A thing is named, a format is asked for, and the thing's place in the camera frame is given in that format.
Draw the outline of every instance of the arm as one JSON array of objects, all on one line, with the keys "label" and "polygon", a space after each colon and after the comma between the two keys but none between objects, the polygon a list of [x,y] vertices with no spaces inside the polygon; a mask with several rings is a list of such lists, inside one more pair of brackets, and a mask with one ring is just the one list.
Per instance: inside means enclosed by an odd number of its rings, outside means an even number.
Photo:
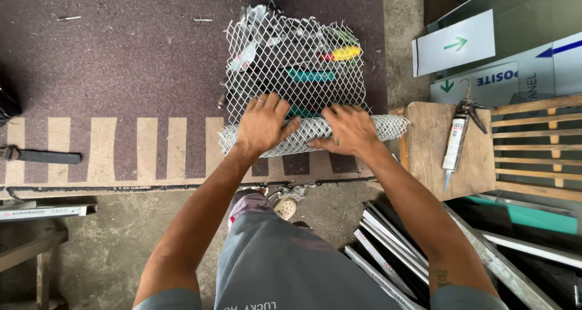
[{"label": "arm", "polygon": [[428,257],[431,293],[438,287],[458,284],[499,297],[469,240],[435,196],[377,139],[368,113],[359,106],[334,104],[322,114],[333,130],[333,139],[312,140],[310,146],[357,156],[366,162],[404,226]]},{"label": "arm", "polygon": [[237,143],[218,168],[190,196],[160,238],[145,264],[133,306],[169,288],[199,292],[196,269],[251,164],[299,127],[295,118],[283,127],[289,110],[277,94],[251,99],[240,121]]}]

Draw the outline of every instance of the gray shirt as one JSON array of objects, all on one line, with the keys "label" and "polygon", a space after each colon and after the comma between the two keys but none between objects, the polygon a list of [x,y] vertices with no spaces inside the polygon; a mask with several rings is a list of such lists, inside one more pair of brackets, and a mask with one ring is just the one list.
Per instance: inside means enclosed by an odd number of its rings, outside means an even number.
[{"label": "gray shirt", "polygon": [[[198,293],[173,288],[136,310],[201,309]],[[246,212],[233,223],[218,259],[216,310],[400,309],[353,261],[318,236],[273,213]],[[507,309],[462,286],[441,287],[431,309]]]}]

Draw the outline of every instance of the green arrow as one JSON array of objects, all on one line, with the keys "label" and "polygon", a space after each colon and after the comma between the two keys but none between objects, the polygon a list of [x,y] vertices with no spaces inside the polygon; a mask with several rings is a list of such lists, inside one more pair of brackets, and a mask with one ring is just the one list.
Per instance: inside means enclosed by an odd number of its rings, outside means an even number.
[{"label": "green arrow", "polygon": [[449,81],[447,80],[447,86],[445,87],[445,86],[443,86],[443,85],[440,85],[440,89],[442,89],[442,90],[444,90],[446,93],[448,93],[448,92],[450,91],[450,89],[451,89],[451,88],[453,88],[453,85],[454,85],[454,84],[455,84],[455,82],[452,82],[452,83],[449,85]]},{"label": "green arrow", "polygon": [[457,46],[457,45],[458,45],[458,46],[459,46],[459,48],[457,48],[457,49],[455,50],[455,52],[457,52],[457,51],[458,51],[458,50],[460,50],[460,49],[461,49],[461,48],[462,48],[462,47],[463,47],[465,44],[467,44],[467,40],[466,40],[466,39],[464,39],[464,38],[462,38],[462,37],[456,37],[455,39],[456,39],[456,40],[458,40],[459,42],[456,42],[456,43],[454,43],[454,44],[451,44],[451,45],[445,46],[445,49],[449,49],[449,48],[451,48],[451,47],[455,47],[455,46]]}]

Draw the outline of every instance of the tattoo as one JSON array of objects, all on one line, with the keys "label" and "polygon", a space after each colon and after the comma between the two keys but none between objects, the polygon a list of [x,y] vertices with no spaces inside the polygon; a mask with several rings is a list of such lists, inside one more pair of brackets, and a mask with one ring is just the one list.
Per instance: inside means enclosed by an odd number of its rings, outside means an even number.
[{"label": "tattoo", "polygon": [[433,273],[436,276],[436,286],[437,287],[445,287],[445,286],[454,285],[453,283],[447,281],[447,274],[448,273],[446,270],[436,269],[436,270],[433,270]]}]

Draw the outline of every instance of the expanded metal mesh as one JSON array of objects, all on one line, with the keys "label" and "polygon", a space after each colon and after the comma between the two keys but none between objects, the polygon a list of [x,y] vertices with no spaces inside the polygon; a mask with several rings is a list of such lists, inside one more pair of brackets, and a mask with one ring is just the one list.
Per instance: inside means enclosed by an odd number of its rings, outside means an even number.
[{"label": "expanded metal mesh", "polygon": [[[379,140],[389,140],[402,137],[406,132],[409,121],[397,115],[373,115],[371,116],[376,126],[376,134]],[[219,145],[222,147],[222,154],[227,155],[235,145],[239,132],[238,125],[226,126],[219,132]],[[297,131],[279,143],[275,148],[261,155],[261,157],[278,157],[289,154],[316,151],[313,147],[307,146],[307,142],[313,138],[330,138],[333,136],[331,127],[324,118],[306,118],[301,121]]]},{"label": "expanded metal mesh", "polygon": [[343,22],[321,25],[314,17],[289,18],[259,5],[243,7],[241,20],[225,32],[231,124],[240,122],[249,99],[270,92],[291,104],[288,118],[319,116],[333,103],[357,104],[370,113],[360,43]]}]

